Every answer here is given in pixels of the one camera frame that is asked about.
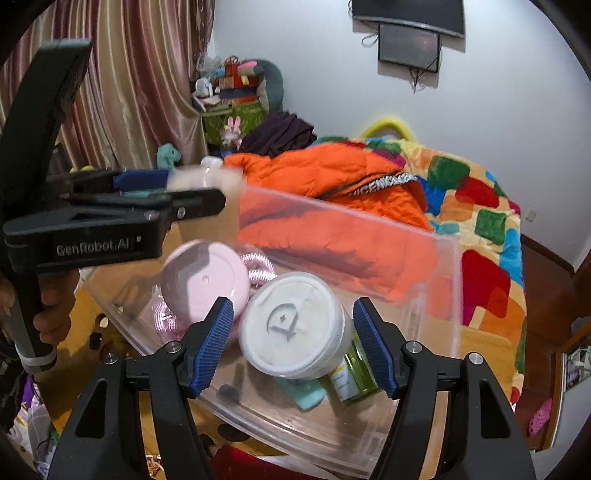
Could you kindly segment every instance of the wooden floor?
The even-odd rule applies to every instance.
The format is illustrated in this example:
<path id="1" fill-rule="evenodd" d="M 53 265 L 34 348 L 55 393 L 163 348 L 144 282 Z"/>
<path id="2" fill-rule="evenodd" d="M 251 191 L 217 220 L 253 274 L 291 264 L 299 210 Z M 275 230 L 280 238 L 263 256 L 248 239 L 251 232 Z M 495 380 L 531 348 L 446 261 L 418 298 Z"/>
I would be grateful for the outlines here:
<path id="1" fill-rule="evenodd" d="M 524 432 L 532 414 L 551 397 L 552 352 L 570 337 L 570 324 L 591 314 L 591 274 L 578 274 L 576 282 L 560 266 L 525 245 L 523 248 L 527 345 L 525 381 L 516 416 Z M 528 438 L 530 448 L 540 447 L 543 431 Z"/>

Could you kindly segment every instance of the clothing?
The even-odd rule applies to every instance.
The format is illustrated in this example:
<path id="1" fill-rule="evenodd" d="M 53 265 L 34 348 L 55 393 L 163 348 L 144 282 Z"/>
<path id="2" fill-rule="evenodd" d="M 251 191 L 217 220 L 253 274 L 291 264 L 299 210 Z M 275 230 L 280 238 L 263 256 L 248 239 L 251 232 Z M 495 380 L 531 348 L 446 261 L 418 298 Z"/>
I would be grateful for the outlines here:
<path id="1" fill-rule="evenodd" d="M 328 143 L 273 159 L 237 153 L 225 163 L 242 168 L 250 185 L 327 200 L 433 230 L 424 214 L 427 200 L 416 178 L 360 148 Z"/>
<path id="2" fill-rule="evenodd" d="M 226 165 L 242 167 L 250 185 L 324 199 L 431 230 L 422 187 L 412 176 L 403 184 L 389 186 L 386 180 L 381 189 L 359 190 L 377 179 L 403 174 L 392 162 L 360 148 L 323 144 L 274 159 L 238 153 L 228 156 Z M 317 266 L 349 275 L 341 282 L 348 290 L 363 291 L 364 284 L 371 284 L 371 291 L 391 300 L 403 300 L 414 286 L 433 278 L 437 265 L 433 237 L 404 225 L 393 228 L 320 207 L 281 197 L 269 201 L 265 190 L 251 191 L 241 200 L 238 240 L 265 251 L 313 259 Z"/>
<path id="3" fill-rule="evenodd" d="M 316 140 L 314 127 L 297 115 L 275 112 L 242 140 L 241 153 L 268 155 L 274 158 L 282 152 L 306 148 Z"/>

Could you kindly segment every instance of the green storage basket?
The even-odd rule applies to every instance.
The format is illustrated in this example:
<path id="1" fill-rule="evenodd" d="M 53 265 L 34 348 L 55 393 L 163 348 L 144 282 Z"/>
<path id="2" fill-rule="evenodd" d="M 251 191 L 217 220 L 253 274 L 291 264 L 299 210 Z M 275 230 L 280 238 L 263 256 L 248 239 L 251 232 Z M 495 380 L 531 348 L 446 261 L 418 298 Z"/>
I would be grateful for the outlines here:
<path id="1" fill-rule="evenodd" d="M 211 145 L 221 145 L 222 136 L 220 130 L 228 123 L 231 116 L 241 118 L 240 129 L 242 136 L 248 135 L 258 127 L 267 114 L 259 101 L 235 105 L 233 108 L 225 108 L 214 112 L 202 113 L 205 139 Z"/>

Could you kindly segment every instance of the label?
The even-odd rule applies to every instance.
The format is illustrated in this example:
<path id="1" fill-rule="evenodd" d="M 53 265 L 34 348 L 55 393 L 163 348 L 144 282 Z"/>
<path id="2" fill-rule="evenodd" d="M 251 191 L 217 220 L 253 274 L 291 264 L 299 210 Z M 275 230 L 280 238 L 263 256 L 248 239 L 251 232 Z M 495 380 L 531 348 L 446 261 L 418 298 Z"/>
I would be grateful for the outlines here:
<path id="1" fill-rule="evenodd" d="M 344 358 L 340 365 L 330 374 L 330 380 L 341 401 L 359 395 L 359 387 L 355 383 L 355 379 L 353 379 Z"/>
<path id="2" fill-rule="evenodd" d="M 76 258 L 132 253 L 135 251 L 135 238 L 130 236 L 104 240 L 88 240 L 78 243 L 54 241 L 53 256 L 56 260 L 75 260 Z"/>

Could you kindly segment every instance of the dark purple cloth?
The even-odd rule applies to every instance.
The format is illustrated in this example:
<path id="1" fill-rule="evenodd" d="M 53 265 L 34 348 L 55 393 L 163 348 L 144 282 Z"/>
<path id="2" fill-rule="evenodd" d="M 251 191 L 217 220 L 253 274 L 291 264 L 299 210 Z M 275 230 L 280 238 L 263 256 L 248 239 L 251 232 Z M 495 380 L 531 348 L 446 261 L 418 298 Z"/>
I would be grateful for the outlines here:
<path id="1" fill-rule="evenodd" d="M 316 141 L 314 127 L 289 112 L 274 112 L 242 140 L 240 152 L 275 158 L 288 150 L 302 150 Z"/>
<path id="2" fill-rule="evenodd" d="M 27 377 L 27 383 L 25 383 L 25 390 L 22 392 L 22 402 L 25 404 L 25 408 L 29 410 L 31 408 L 31 402 L 35 396 L 35 387 L 33 387 L 33 377 L 29 375 Z"/>

